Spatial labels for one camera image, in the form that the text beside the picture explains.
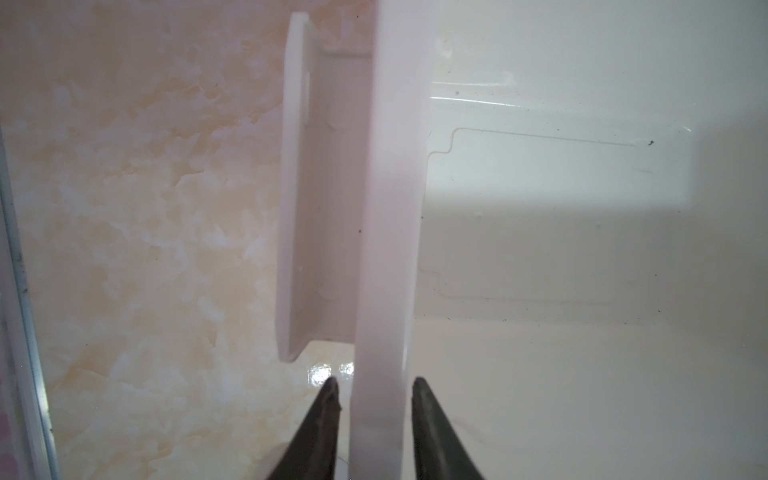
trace white plastic panel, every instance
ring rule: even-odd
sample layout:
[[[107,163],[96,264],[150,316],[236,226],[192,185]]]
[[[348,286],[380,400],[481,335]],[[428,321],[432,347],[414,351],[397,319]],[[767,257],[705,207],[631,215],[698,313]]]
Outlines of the white plastic panel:
[[[286,44],[278,352],[355,339],[370,55],[325,49],[306,13]]]
[[[381,0],[367,55],[307,15],[286,45],[276,331],[280,358],[354,342],[349,476],[396,480],[426,177],[431,0]]]

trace plier jaw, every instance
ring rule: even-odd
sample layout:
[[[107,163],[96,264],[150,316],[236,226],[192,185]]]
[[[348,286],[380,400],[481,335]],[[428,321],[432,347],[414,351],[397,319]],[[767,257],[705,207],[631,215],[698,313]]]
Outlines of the plier jaw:
[[[411,404],[417,480],[483,480],[422,377],[413,383]],[[330,377],[267,480],[333,480],[340,412],[339,384]]]

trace white plastic wall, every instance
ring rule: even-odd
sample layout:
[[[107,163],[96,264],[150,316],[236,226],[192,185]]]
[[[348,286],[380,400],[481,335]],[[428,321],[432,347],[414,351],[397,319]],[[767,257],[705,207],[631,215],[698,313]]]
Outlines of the white plastic wall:
[[[441,15],[411,370],[478,467],[768,475],[768,4]]]

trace beige marble wall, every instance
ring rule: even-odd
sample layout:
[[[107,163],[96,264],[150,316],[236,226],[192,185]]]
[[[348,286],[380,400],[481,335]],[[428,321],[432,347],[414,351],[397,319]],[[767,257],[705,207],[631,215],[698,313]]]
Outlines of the beige marble wall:
[[[349,347],[276,360],[299,10],[328,44],[369,47],[368,0],[0,2],[0,119],[64,478],[252,478],[314,384],[341,375],[348,395]]]

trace white plastic plate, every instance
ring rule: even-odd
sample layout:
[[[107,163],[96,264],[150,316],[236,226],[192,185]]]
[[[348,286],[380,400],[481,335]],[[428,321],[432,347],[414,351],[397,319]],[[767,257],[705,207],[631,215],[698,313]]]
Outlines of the white plastic plate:
[[[276,331],[355,344],[349,477],[400,477],[426,181],[432,0],[379,0],[372,55],[291,18],[283,94]]]

